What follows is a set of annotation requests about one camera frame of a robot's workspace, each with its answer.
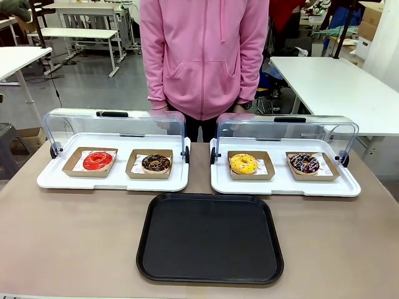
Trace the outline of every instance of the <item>stool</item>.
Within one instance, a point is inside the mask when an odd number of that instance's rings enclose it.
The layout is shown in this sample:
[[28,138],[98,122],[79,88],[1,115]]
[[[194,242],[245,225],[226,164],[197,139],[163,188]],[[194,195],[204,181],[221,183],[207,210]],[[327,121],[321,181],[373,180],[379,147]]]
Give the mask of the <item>stool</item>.
[[[10,142],[15,139],[19,140],[29,153],[24,161],[19,161],[18,163],[10,149]],[[15,127],[10,123],[0,123],[0,165],[5,172],[5,174],[0,174],[0,179],[11,179],[31,156],[31,150],[18,135]]]

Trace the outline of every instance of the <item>white wall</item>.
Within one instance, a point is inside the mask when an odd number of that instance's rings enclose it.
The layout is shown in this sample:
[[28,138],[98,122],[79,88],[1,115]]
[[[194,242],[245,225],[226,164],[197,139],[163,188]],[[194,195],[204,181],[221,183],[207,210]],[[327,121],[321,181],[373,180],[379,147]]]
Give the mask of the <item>white wall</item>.
[[[399,1],[387,1],[363,69],[399,92]],[[399,138],[385,138],[368,163],[382,179],[399,179]]]

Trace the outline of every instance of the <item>black pants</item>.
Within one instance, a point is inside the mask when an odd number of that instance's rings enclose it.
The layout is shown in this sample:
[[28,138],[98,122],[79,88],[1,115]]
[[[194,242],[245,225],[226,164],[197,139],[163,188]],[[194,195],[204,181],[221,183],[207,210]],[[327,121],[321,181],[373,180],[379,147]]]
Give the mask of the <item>black pants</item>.
[[[234,110],[234,103],[230,108],[227,109],[225,113],[231,113]],[[170,111],[178,111],[175,107],[168,103],[168,108]],[[216,120],[218,116],[215,118],[211,118],[210,120],[196,120],[187,114],[184,114],[186,118],[186,136],[191,140],[191,142],[197,142],[198,140],[198,130],[202,128],[202,137],[204,142],[210,142],[212,138],[216,136]]]

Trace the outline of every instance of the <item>table leg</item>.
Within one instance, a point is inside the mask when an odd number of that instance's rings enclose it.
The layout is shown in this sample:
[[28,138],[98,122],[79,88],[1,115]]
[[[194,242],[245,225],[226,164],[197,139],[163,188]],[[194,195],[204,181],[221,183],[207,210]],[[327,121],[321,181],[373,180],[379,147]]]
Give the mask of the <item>table leg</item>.
[[115,73],[118,72],[119,67],[115,67],[115,61],[113,61],[111,38],[108,39],[108,47],[110,49],[111,64],[112,64],[112,72],[110,73],[109,77],[112,78],[115,75]]
[[60,28],[63,28],[63,25],[62,25],[62,18],[61,18],[61,14],[59,14],[58,12],[57,12],[57,14],[56,14],[57,16],[58,16],[58,20],[60,21]]
[[40,126],[42,126],[42,117],[40,116],[40,113],[36,108],[35,101],[33,100],[31,93],[29,92],[29,89],[26,85],[26,82],[25,82],[25,79],[24,79],[24,76],[23,76],[21,70],[18,70],[15,74],[17,76],[19,84],[22,87],[22,91],[25,94],[25,97],[26,97],[25,102],[30,106],[31,110],[36,115],[37,119],[39,120]]
[[15,35],[14,28],[13,28],[12,24],[10,24],[10,29],[11,29],[12,38],[14,39],[14,43],[15,43],[15,45],[18,45],[17,36]]
[[300,99],[298,96],[296,96],[294,106],[292,107],[291,114],[298,114],[299,105],[300,105]]
[[377,148],[383,141],[384,141],[384,136],[373,136],[368,146],[366,147],[364,154],[362,155],[362,160],[366,161],[372,158],[372,156],[376,156]]
[[119,38],[119,33],[117,32],[116,34],[117,40],[118,40],[118,48],[119,48],[119,59],[117,60],[117,63],[120,64],[123,59],[126,57],[126,53],[123,53],[122,46],[120,45],[120,38]]

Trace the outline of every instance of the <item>chocolate glazed donut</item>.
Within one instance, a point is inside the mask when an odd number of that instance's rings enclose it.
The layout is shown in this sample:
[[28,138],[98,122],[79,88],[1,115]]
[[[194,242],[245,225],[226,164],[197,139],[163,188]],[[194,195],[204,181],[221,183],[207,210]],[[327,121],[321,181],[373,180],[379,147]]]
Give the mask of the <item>chocolate glazed donut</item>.
[[301,174],[316,174],[320,168],[318,160],[309,154],[295,154],[289,158],[292,167]]
[[142,161],[143,170],[146,173],[165,173],[170,168],[170,161],[161,154],[151,154]]

